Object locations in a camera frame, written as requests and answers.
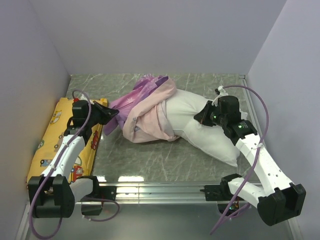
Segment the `white pillow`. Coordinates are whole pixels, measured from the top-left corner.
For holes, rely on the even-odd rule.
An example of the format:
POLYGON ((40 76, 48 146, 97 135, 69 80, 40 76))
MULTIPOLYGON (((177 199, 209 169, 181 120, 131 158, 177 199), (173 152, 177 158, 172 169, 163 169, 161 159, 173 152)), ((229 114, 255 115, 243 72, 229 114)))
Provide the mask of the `white pillow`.
POLYGON ((232 167, 237 167, 240 151, 225 136, 220 126, 205 126, 194 119, 205 107, 208 99, 178 89, 165 101, 166 118, 176 136, 185 139, 192 146, 207 155, 232 167))

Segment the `purple princess print pillowcase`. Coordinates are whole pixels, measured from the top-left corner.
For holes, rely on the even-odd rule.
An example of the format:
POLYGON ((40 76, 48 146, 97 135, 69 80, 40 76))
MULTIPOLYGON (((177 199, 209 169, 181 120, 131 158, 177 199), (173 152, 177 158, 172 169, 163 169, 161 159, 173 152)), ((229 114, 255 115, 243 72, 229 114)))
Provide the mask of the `purple princess print pillowcase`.
POLYGON ((108 107, 118 110, 119 113, 103 127, 106 136, 111 134, 118 126, 123 129, 130 111, 141 101, 149 97, 155 90, 169 79, 168 76, 153 76, 146 74, 134 85, 132 91, 112 101, 108 107))

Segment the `pink pillowcase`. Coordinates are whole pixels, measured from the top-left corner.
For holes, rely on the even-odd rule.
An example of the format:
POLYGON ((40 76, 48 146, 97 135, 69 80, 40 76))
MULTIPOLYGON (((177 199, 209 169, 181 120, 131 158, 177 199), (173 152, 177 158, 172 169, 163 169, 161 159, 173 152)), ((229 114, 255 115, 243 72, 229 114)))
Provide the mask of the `pink pillowcase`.
POLYGON ((169 123, 166 106, 166 100, 177 92, 175 82, 168 76, 148 74, 138 80, 133 90, 138 95, 122 128, 124 138, 132 143, 175 141, 178 136, 169 123))

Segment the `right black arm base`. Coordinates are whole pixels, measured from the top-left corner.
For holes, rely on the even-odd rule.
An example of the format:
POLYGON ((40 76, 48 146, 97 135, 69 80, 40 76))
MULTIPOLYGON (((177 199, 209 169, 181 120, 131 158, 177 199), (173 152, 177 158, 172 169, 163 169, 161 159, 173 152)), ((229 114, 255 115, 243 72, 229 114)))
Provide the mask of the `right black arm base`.
MULTIPOLYGON (((217 208, 221 214, 227 208, 229 201, 233 197, 232 194, 230 194, 227 190, 224 190, 222 186, 217 184, 205 185, 202 189, 200 189, 200 192, 204 193, 204 197, 207 202, 225 202, 217 204, 217 208)), ((228 208, 226 216, 229 216, 240 209, 239 200, 240 198, 237 197, 233 201, 232 205, 228 208)))

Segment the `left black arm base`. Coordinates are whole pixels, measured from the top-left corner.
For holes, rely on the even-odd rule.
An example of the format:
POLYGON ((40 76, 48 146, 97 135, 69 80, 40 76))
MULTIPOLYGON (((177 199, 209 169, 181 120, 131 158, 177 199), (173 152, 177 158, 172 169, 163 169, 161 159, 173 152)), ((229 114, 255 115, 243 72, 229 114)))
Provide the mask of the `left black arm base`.
POLYGON ((92 193, 81 199, 81 213, 86 217, 99 216, 102 213, 103 206, 107 204, 105 200, 114 202, 116 194, 116 186, 100 186, 97 194, 92 193))

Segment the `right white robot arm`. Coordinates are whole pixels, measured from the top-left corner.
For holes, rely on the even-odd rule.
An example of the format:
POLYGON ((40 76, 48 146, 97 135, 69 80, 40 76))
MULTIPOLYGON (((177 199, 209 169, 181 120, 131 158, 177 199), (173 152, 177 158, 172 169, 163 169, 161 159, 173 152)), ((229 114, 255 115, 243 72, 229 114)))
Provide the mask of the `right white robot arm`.
POLYGON ((224 135, 245 156, 261 183, 258 187, 237 173, 225 176, 220 182, 220 194, 224 199, 239 197, 247 201, 257 208, 260 218, 268 226, 301 214, 305 188, 294 184, 273 160, 254 125, 241 117, 237 97, 222 96, 217 104, 207 101, 194 119, 207 127, 222 127, 224 135))

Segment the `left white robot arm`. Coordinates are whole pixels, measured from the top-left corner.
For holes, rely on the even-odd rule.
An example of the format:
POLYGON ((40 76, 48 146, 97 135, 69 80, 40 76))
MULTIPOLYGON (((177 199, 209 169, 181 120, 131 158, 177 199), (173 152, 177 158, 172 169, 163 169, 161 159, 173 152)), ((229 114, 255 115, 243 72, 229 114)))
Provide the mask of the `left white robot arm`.
POLYGON ((81 176, 69 183, 69 175, 79 154, 93 133, 92 128, 106 125, 117 109, 97 101, 78 100, 72 104, 72 115, 67 121, 62 143, 50 165, 39 176, 28 181, 30 211, 33 218, 69 218, 75 204, 81 200, 96 201, 101 189, 96 176, 81 176))

